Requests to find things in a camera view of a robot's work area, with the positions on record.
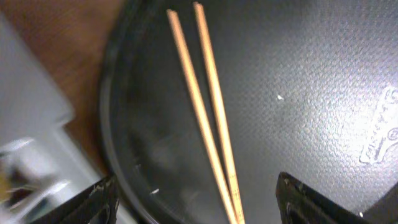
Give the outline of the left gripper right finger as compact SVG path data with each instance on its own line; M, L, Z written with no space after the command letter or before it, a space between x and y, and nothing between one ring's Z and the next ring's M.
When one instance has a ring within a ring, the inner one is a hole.
M286 172L278 176L275 196L283 224L367 223Z

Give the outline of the wooden chopstick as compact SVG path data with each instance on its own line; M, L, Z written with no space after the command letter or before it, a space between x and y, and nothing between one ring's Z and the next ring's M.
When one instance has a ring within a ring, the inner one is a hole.
M221 149L223 151L224 164L229 185L229 191L234 206L235 215L239 224L245 224L243 206L241 203L238 178L234 164L233 150L229 136L228 123L224 110L223 97L221 93L218 73L216 69L215 58L208 30L208 24L205 17L203 5L199 2L193 3L195 17L197 20L198 33L200 35L201 49L204 56L208 83L210 86L213 110L218 127Z
M224 209L226 211L229 223L238 224L178 14L176 11L171 9L167 9L166 13L173 33L197 123L199 125L201 136L208 154L211 168L213 170L213 175L223 201Z

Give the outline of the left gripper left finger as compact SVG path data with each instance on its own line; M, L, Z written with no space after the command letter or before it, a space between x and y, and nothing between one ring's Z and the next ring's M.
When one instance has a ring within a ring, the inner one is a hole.
M115 224L118 208L118 181L109 175L32 224Z

